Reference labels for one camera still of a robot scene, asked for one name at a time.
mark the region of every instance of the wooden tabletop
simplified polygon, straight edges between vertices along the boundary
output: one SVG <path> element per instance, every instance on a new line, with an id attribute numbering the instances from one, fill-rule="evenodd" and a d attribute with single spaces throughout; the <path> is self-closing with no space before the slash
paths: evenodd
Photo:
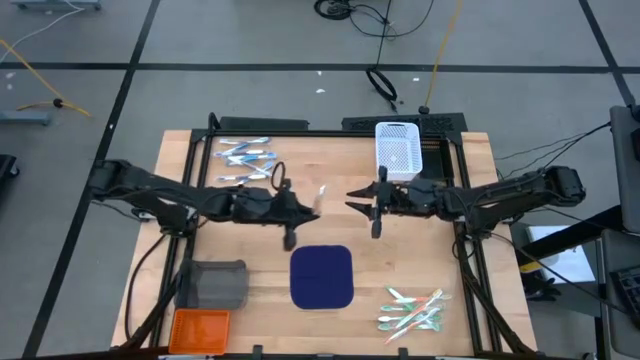
<path id="1" fill-rule="evenodd" d="M 165 132 L 156 174 L 180 181 L 189 137 L 189 131 Z M 487 134 L 464 133 L 463 140 L 472 186 L 496 181 Z M 213 151 L 228 147 L 215 143 Z M 196 159 L 201 158 L 201 148 Z M 250 353 L 253 345 L 261 344 L 265 353 L 280 354 L 393 355 L 398 347 L 407 347 L 411 355 L 473 355 L 459 265 L 451 254 L 452 225 L 435 217 L 425 220 L 386 216 L 382 237 L 374 240 L 370 237 L 370 222 L 344 204 L 348 191 L 363 188 L 376 177 L 374 139 L 276 137 L 270 150 L 285 162 L 287 177 L 301 203 L 310 206 L 320 186 L 327 185 L 322 217 L 297 228 L 298 247 L 339 244 L 349 248 L 355 296 L 344 309 L 299 309 L 289 294 L 291 252 L 282 251 L 282 228 L 209 222 L 198 231 L 194 260 L 242 259 L 250 272 L 246 306 L 231 314 L 227 352 Z M 194 169 L 198 168 L 197 160 Z M 212 157 L 206 185 L 221 186 L 215 180 L 217 176 L 244 170 L 226 167 L 221 159 Z M 249 186 L 267 187 L 267 182 L 252 182 Z M 502 225 L 495 232 L 509 236 L 508 228 Z M 141 226 L 131 270 L 158 237 L 157 224 Z M 524 343 L 536 348 L 513 248 L 498 239 L 487 239 L 483 244 L 496 307 Z M 157 301 L 167 247 L 165 240 L 136 278 L 132 330 Z M 377 317 L 383 315 L 380 306 L 392 301 L 385 285 L 406 296 L 428 296 L 437 288 L 451 294 L 453 298 L 442 313 L 443 330 L 416 330 L 385 346 L 384 340 L 390 334 L 376 328 Z M 112 339 L 114 345 L 125 340 L 124 300 Z M 479 303 L 476 307 L 483 347 L 489 349 L 484 312 Z M 168 343 L 173 310 L 170 305 L 165 313 L 161 344 Z"/>

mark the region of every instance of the cable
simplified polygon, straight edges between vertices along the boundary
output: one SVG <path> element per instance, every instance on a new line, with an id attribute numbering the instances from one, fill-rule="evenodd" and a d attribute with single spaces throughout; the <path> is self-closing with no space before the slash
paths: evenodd
<path id="1" fill-rule="evenodd" d="M 529 166 L 531 166 L 531 165 L 533 165 L 533 164 L 537 163 L 538 161 L 540 161 L 540 160 L 542 160 L 542 159 L 546 158 L 547 156 L 549 156 L 549 155 L 551 155 L 551 154 L 553 154 L 553 153 L 556 153 L 556 152 L 558 152 L 558 151 L 560 151 L 560 150 L 565 149 L 567 146 L 569 146 L 569 144 L 571 144 L 571 143 L 566 143 L 566 144 L 564 144 L 564 145 L 560 146 L 559 148 L 556 148 L 556 149 L 554 149 L 554 150 L 551 150 L 551 151 L 549 151 L 549 152 L 545 153 L 544 155 L 538 156 L 537 158 L 533 159 L 532 161 L 530 161 L 529 163 L 527 163 L 527 164 L 526 164 L 526 165 L 524 165 L 524 166 L 521 166 L 521 167 L 519 167 L 519 168 L 517 168 L 517 169 L 511 170 L 511 172 L 510 172 L 510 173 L 508 173 L 504 178 L 505 178 L 505 179 L 507 179 L 507 178 L 511 177 L 511 175 L 513 175 L 514 173 L 516 173 L 516 172 L 518 172 L 518 171 L 520 171 L 520 170 L 525 170 L 525 169 L 527 169 Z"/>
<path id="2" fill-rule="evenodd" d="M 511 245 L 516 251 L 520 252 L 522 255 L 526 256 L 529 260 L 534 261 L 536 263 L 538 263 L 540 266 L 542 266 L 543 268 L 545 268 L 547 271 L 549 271 L 550 273 L 552 273 L 553 275 L 559 277 L 560 279 L 562 279 L 565 283 L 575 287 L 576 289 L 582 291 L 583 293 L 589 295 L 590 297 L 598 300 L 599 302 L 601 302 L 604 305 L 607 305 L 609 308 L 617 310 L 619 312 L 621 312 L 622 314 L 625 314 L 629 317 L 632 317 L 631 314 L 629 314 L 625 309 L 611 303 L 610 301 L 607 301 L 603 298 L 601 298 L 600 296 L 592 293 L 591 291 L 583 288 L 582 286 L 568 280 L 567 278 L 565 278 L 564 276 L 558 274 L 555 270 L 551 269 L 550 267 L 548 267 L 547 265 L 543 264 L 542 261 L 540 261 L 539 259 L 536 259 L 535 257 L 531 256 L 529 253 L 527 253 L 526 251 L 522 250 L 522 248 L 517 247 L 513 241 L 509 240 L 508 238 L 500 235 L 500 234 L 496 234 L 494 232 L 491 232 L 491 235 L 493 236 L 497 236 L 498 238 L 500 238 L 501 240 L 507 242 L 509 245 Z"/>
<path id="3" fill-rule="evenodd" d="M 610 122 L 608 122 L 608 123 L 606 123 L 606 124 L 604 124 L 604 125 L 600 125 L 600 126 L 598 126 L 597 128 L 595 128 L 595 129 L 593 129 L 593 130 L 591 130 L 591 131 L 587 132 L 586 134 L 582 135 L 581 137 L 577 138 L 576 140 L 574 140 L 574 141 L 571 143 L 571 145 L 567 146 L 567 147 L 566 147 L 564 150 L 562 150 L 558 155 L 554 156 L 554 157 L 553 157 L 553 159 L 551 159 L 551 160 L 547 163 L 547 165 L 545 165 L 544 167 L 547 167 L 547 166 L 551 165 L 551 163 L 553 163 L 557 158 L 559 158 L 560 156 L 562 156 L 562 154 L 564 154 L 567 150 L 571 149 L 571 147 L 572 147 L 573 145 L 577 144 L 577 143 L 578 143 L 578 141 L 580 141 L 580 140 L 582 140 L 582 139 L 586 138 L 587 136 L 589 136 L 589 135 L 591 135 L 591 134 L 593 134 L 593 133 L 595 133 L 595 132 L 597 132 L 597 131 L 599 131 L 599 130 L 601 130 L 601 129 L 604 129 L 604 128 L 608 127 L 608 126 L 611 126 L 611 123 L 610 123 Z"/>
<path id="4" fill-rule="evenodd" d="M 133 215 L 127 214 L 124 211 L 120 210 L 119 208 L 117 208 L 117 207 L 115 207 L 115 206 L 113 206 L 111 204 L 101 203 L 101 202 L 95 201 L 95 200 L 92 201 L 91 203 L 94 204 L 94 205 L 98 205 L 98 206 L 102 206 L 102 207 L 111 209 L 111 210 L 117 212 L 118 214 L 128 218 L 128 219 L 131 219 L 131 220 L 134 220 L 134 221 L 137 221 L 137 222 L 142 222 L 139 218 L 137 218 L 137 217 L 135 217 Z"/>
<path id="5" fill-rule="evenodd" d="M 18 39 L 16 42 L 13 43 L 13 45 L 11 45 L 11 49 L 15 49 L 16 46 L 18 46 L 21 42 L 27 40 L 28 38 L 38 35 L 41 32 L 44 32 L 46 30 L 49 30 L 49 28 L 51 28 L 53 25 L 59 23 L 60 21 L 62 21 L 63 19 L 75 15 L 79 12 L 84 11 L 85 9 L 81 8 L 81 7 L 77 7 L 75 5 L 73 5 L 72 3 L 69 2 L 69 0 L 63 0 L 65 3 L 67 3 L 67 5 L 69 5 L 70 7 L 72 7 L 74 10 L 71 12 L 68 12 L 62 16 L 60 16 L 59 18 L 57 18 L 56 20 L 54 20 L 51 24 L 43 27 L 42 29 L 36 30 L 28 35 L 25 35 L 23 37 L 21 37 L 20 39 Z M 9 55 L 11 53 L 11 49 L 7 49 L 7 51 L 4 53 L 4 55 L 2 55 L 2 57 L 0 58 L 0 64 L 2 64 L 2 62 L 6 59 L 7 55 Z"/>
<path id="6" fill-rule="evenodd" d="M 429 106 L 429 100 L 431 99 L 433 86 L 436 83 L 436 74 L 438 73 L 438 65 L 440 64 L 440 58 L 442 58 L 444 49 L 447 46 L 447 42 L 449 41 L 449 36 L 451 36 L 456 26 L 456 21 L 458 21 L 458 16 L 460 15 L 460 10 L 462 10 L 462 0 L 457 0 L 456 12 L 453 14 L 453 16 L 451 16 L 451 20 L 449 20 L 449 28 L 447 29 L 447 33 L 444 35 L 442 44 L 440 44 L 440 50 L 438 50 L 438 56 L 436 56 L 436 62 L 433 65 L 433 71 L 431 72 L 431 81 L 429 82 L 429 92 L 427 92 L 427 99 L 424 101 L 425 107 Z"/>
<path id="7" fill-rule="evenodd" d="M 53 86 L 51 86 L 51 84 L 49 84 L 47 82 L 47 80 L 45 80 L 33 67 L 31 67 L 31 65 L 29 65 L 29 63 L 20 55 L 18 54 L 12 47 L 9 46 L 9 44 L 7 44 L 6 41 L 4 41 L 3 39 L 0 39 L 0 45 L 4 46 L 9 52 L 11 52 L 18 60 L 20 60 L 20 62 L 33 74 L 33 76 L 35 76 L 38 80 L 40 80 L 40 82 L 47 88 L 49 89 L 49 91 L 51 91 L 54 95 L 56 95 L 58 97 L 58 99 L 56 100 L 60 100 L 61 104 L 64 104 L 64 106 L 67 106 L 71 109 L 74 109 L 78 112 L 80 112 L 81 114 L 87 116 L 87 117 L 91 117 L 91 114 L 82 109 L 81 107 L 72 104 L 71 102 L 65 100 L 64 96 L 58 91 L 56 90 Z M 39 105 L 41 103 L 37 103 L 37 104 L 33 104 L 33 105 L 26 105 L 26 106 L 22 106 L 20 109 L 26 109 L 32 106 L 36 106 Z"/>
<path id="8" fill-rule="evenodd" d="M 331 3 L 327 11 L 322 10 L 322 5 L 325 2 Z M 429 4 L 429 8 L 427 9 L 426 14 L 423 16 L 422 20 L 420 20 L 418 25 L 412 28 L 411 30 L 405 31 L 403 33 L 398 33 L 398 31 L 391 25 L 392 23 L 389 21 L 388 14 L 387 16 L 382 16 L 382 14 L 376 8 L 370 5 L 357 4 L 357 5 L 351 6 L 351 4 L 349 4 L 349 0 L 317 0 L 313 8 L 318 15 L 322 16 L 325 19 L 344 20 L 346 18 L 349 18 L 349 20 L 351 21 L 351 24 L 353 24 L 356 30 L 358 30 L 360 33 L 367 36 L 381 37 L 381 38 L 385 38 L 393 41 L 399 37 L 412 34 L 416 32 L 420 27 L 422 27 L 422 25 L 424 25 L 424 23 L 427 21 L 429 14 L 431 13 L 431 9 L 433 8 L 434 2 L 435 0 L 431 0 L 431 3 Z M 359 8 L 370 9 L 373 12 L 375 12 L 375 15 L 368 13 L 366 11 L 362 11 Z M 376 20 L 381 24 L 386 24 L 387 27 L 390 30 L 392 30 L 395 34 L 391 35 L 386 31 L 383 31 L 382 34 L 375 34 L 375 33 L 370 33 L 362 30 L 362 28 L 360 28 L 360 26 L 358 26 L 358 24 L 356 24 L 355 20 L 353 19 L 353 14 L 358 14 L 358 13 L 369 16 L 370 18 Z"/>
<path id="9" fill-rule="evenodd" d="M 133 269 L 133 273 L 131 273 L 131 279 L 129 280 L 129 289 L 127 290 L 127 300 L 124 308 L 124 335 L 127 340 L 131 340 L 131 333 L 129 332 L 129 311 L 131 310 L 131 298 L 133 295 L 133 284 L 136 281 L 136 275 L 138 275 L 138 271 L 140 271 L 140 268 L 142 267 L 144 261 L 156 248 L 158 248 L 158 246 L 160 246 L 160 243 L 162 243 L 162 240 L 164 240 L 166 237 L 167 235 L 162 235 L 153 245 L 151 245 L 149 250 L 147 250 L 147 252 L 144 253 L 144 255 L 142 255 L 142 257 L 140 258 L 140 261 L 138 261 L 138 264 Z"/>
<path id="10" fill-rule="evenodd" d="M 276 171 L 278 171 L 279 168 L 282 168 L 282 170 L 280 171 L 280 181 L 278 181 L 278 186 L 276 186 L 273 179 L 275 179 Z M 282 186 L 284 186 L 284 179 L 286 174 L 287 174 L 287 167 L 284 165 L 282 161 L 278 161 L 276 166 L 273 167 L 273 171 L 271 172 L 270 182 L 271 182 L 271 186 L 273 187 L 273 190 L 275 191 L 282 190 Z"/>
<path id="11" fill-rule="evenodd" d="M 431 3 L 429 4 L 429 8 L 427 9 L 427 13 L 424 15 L 424 17 L 422 18 L 422 20 L 420 21 L 420 23 L 418 23 L 418 25 L 417 25 L 416 27 L 414 27 L 413 29 L 411 29 L 411 30 L 409 30 L 409 31 L 405 31 L 405 32 L 403 32 L 403 33 L 399 33 L 399 34 L 398 34 L 398 32 L 395 30 L 395 28 L 393 28 L 393 27 L 391 26 L 391 24 L 390 24 L 390 22 L 389 22 L 389 19 L 388 19 L 387 17 L 382 17 L 382 15 L 380 14 L 380 12 L 378 12 L 378 10 L 374 9 L 373 7 L 371 7 L 371 6 L 369 6 L 369 5 L 356 5 L 356 6 L 354 6 L 354 7 L 353 7 L 354 11 L 352 11 L 352 12 L 349 14 L 349 19 L 351 20 L 351 23 L 353 24 L 353 26 L 354 26 L 354 27 L 355 27 L 359 32 L 361 32 L 361 33 L 362 33 L 362 34 L 364 34 L 364 35 L 367 35 L 367 36 L 373 36 L 373 37 L 382 37 L 382 38 L 388 38 L 388 39 L 395 40 L 395 39 L 397 39 L 397 38 L 399 38 L 399 37 L 402 37 L 402 36 L 406 36 L 406 35 L 412 34 L 412 33 L 416 32 L 418 29 L 420 29 L 420 27 L 422 27 L 422 25 L 424 25 L 424 23 L 427 21 L 427 18 L 429 17 L 429 14 L 431 14 L 431 9 L 433 8 L 433 3 L 434 3 L 434 2 L 435 2 L 435 0 L 431 0 Z M 387 26 L 388 26 L 388 27 L 390 27 L 391 29 L 393 29 L 393 31 L 394 31 L 396 34 L 395 34 L 395 35 L 389 35 L 389 34 L 387 34 L 387 33 L 383 33 L 383 34 L 373 34 L 373 33 L 369 33 L 369 32 L 366 32 L 366 31 L 362 30 L 362 29 L 361 29 L 361 28 L 360 28 L 360 27 L 355 23 L 355 21 L 353 20 L 353 14 L 354 14 L 354 13 L 356 13 L 356 14 L 357 14 L 358 12 L 360 12 L 360 10 L 355 11 L 355 10 L 356 10 L 357 8 L 359 8 L 359 7 L 365 7 L 365 8 L 369 8 L 369 9 L 372 9 L 373 11 L 375 11 L 375 12 L 380 16 L 380 20 L 379 20 L 379 22 L 381 22 L 381 23 L 386 22 L 386 23 L 387 23 Z M 368 13 L 366 13 L 366 12 L 364 12 L 364 11 L 362 11 L 362 13 L 367 14 L 367 15 L 369 15 L 370 17 L 373 17 L 373 15 L 368 14 Z"/>
<path id="12" fill-rule="evenodd" d="M 384 23 L 382 24 L 382 36 L 380 37 L 380 46 L 378 47 L 378 59 L 376 60 L 376 65 L 373 67 L 374 69 L 378 68 L 380 64 L 380 55 L 382 55 L 382 45 L 384 44 L 384 37 L 387 31 L 387 23 L 389 22 L 389 10 L 391 10 L 391 0 L 387 1 L 387 12 L 384 14 Z"/>
<path id="13" fill-rule="evenodd" d="M 507 156 L 497 157 L 497 158 L 494 158 L 494 160 L 496 160 L 496 161 L 506 160 L 506 159 L 510 159 L 510 158 L 512 158 L 512 157 L 516 157 L 516 156 L 519 156 L 519 155 L 528 154 L 528 153 L 530 153 L 530 152 L 532 152 L 532 151 L 536 151 L 536 150 L 540 150 L 540 149 L 548 148 L 548 147 L 550 147 L 550 146 L 553 146 L 553 145 L 555 145 L 555 144 L 561 143 L 561 142 L 563 142 L 563 141 L 571 141 L 571 140 L 573 140 L 573 139 L 577 138 L 578 136 L 581 136 L 581 135 L 584 135 L 584 134 L 586 134 L 586 132 L 584 132 L 584 133 L 580 133 L 580 134 L 576 134 L 576 135 L 570 136 L 570 137 L 568 137 L 568 138 L 564 138 L 564 139 L 557 140 L 557 141 L 555 141 L 555 142 L 552 142 L 551 144 L 542 145 L 542 146 L 537 146 L 537 147 L 531 148 L 531 149 L 529 149 L 529 150 L 518 151 L 518 152 L 515 152 L 515 153 L 513 153 L 513 154 L 511 154 L 511 155 L 507 155 Z"/>
<path id="14" fill-rule="evenodd" d="M 596 127 L 595 129 L 589 130 L 589 131 L 587 131 L 586 133 L 582 133 L 582 134 L 580 134 L 580 137 L 578 137 L 577 139 L 571 140 L 571 141 L 567 142 L 566 144 L 563 144 L 562 146 L 560 146 L 560 147 L 558 147 L 558 148 L 556 148 L 556 149 L 553 149 L 553 150 L 551 150 L 551 151 L 549 151 L 549 152 L 547 152 L 547 153 L 545 153 L 545 154 L 543 154 L 543 155 L 541 155 L 541 156 L 538 156 L 537 158 L 535 158 L 533 161 L 529 162 L 528 164 L 526 164 L 526 165 L 524 165 L 524 166 L 521 166 L 521 167 L 519 167 L 519 168 L 517 168 L 517 169 L 512 170 L 509 174 L 507 174 L 507 175 L 505 176 L 505 179 L 506 179 L 506 178 L 509 178 L 509 177 L 510 177 L 511 175 L 513 175 L 515 172 L 520 171 L 520 170 L 524 170 L 524 169 L 528 168 L 529 166 L 531 166 L 531 165 L 535 164 L 536 162 L 538 162 L 538 161 L 540 161 L 540 160 L 544 159 L 545 157 L 547 157 L 547 156 L 549 156 L 549 155 L 551 155 L 551 154 L 553 154 L 553 153 L 556 153 L 556 152 L 560 151 L 560 153 L 558 153 L 556 156 L 554 156 L 554 157 L 551 159 L 551 161 L 549 161 L 546 165 L 544 165 L 544 166 L 543 166 L 543 168 L 548 167 L 548 166 L 549 166 L 549 165 L 551 165 L 551 164 L 552 164 L 556 159 L 558 159 L 562 154 L 564 154 L 567 150 L 569 150 L 572 146 L 574 146 L 575 144 L 577 144 L 580 140 L 582 140 L 582 139 L 586 138 L 587 136 L 592 135 L 592 134 L 596 133 L 597 131 L 599 131 L 599 130 L 601 130 L 601 129 L 604 129 L 604 128 L 606 128 L 606 127 L 610 126 L 610 125 L 611 125 L 611 123 L 606 123 L 606 124 L 603 124 L 603 125 L 600 125 L 600 126 Z"/>

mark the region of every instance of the gray floor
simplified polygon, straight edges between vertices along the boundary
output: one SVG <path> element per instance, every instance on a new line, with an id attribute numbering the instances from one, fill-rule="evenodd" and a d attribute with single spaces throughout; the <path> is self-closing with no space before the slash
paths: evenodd
<path id="1" fill-rule="evenodd" d="M 311 0 L 162 0 L 142 62 L 158 63 L 371 63 L 378 40 L 348 21 L 318 17 Z M 384 9 L 385 1 L 368 4 Z M 640 66 L 640 31 L 633 0 L 590 1 L 620 65 Z M 128 62 L 150 0 L 103 0 L 18 48 L 34 62 Z M 425 1 L 396 1 L 390 18 L 399 30 L 417 23 Z M 444 64 L 605 66 L 576 0 L 465 1 Z M 381 61 L 433 63 L 453 1 L 436 0 L 419 31 L 385 44 Z M 0 38 L 15 41 L 59 12 L 18 11 L 0 3 Z M 375 31 L 368 18 L 363 28 Z M 7 74 L 14 74 L 7 79 Z M 2 126 L 0 153 L 20 158 L 16 179 L 0 208 L 0 358 L 20 356 L 49 283 L 92 157 L 124 71 L 47 70 L 42 75 L 94 118 L 55 112 L 54 123 Z M 389 72 L 401 114 L 424 102 L 429 73 Z M 640 75 L 625 76 L 640 94 Z M 0 70 L 0 108 L 51 99 L 25 70 Z M 489 133 L 496 156 L 589 130 L 608 121 L 622 103 L 609 74 L 441 73 L 431 100 L 434 112 L 464 112 L 473 131 Z M 389 114 L 362 72 L 137 71 L 109 157 L 152 168 L 166 129 L 202 127 L 218 115 L 302 118 L 314 129 L 338 129 L 347 116 Z M 535 158 L 499 163 L 503 173 Z M 587 138 L 558 164 L 580 172 L 587 200 L 570 209 L 592 215 L 618 203 L 611 138 Z M 533 224 L 567 224 L 552 213 L 527 216 Z M 131 261 L 137 224 L 92 206 L 40 348 L 41 355 L 108 347 Z M 550 305 L 531 306 L 541 350 L 575 357 L 593 351 L 592 320 Z"/>

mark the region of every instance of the blue square pad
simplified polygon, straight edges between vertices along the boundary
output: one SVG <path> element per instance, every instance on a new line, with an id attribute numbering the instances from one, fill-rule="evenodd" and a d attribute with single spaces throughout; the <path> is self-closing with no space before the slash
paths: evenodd
<path id="1" fill-rule="evenodd" d="M 296 249 L 290 274 L 291 299 L 301 309 L 341 309 L 353 300 L 351 252 L 344 246 Z"/>

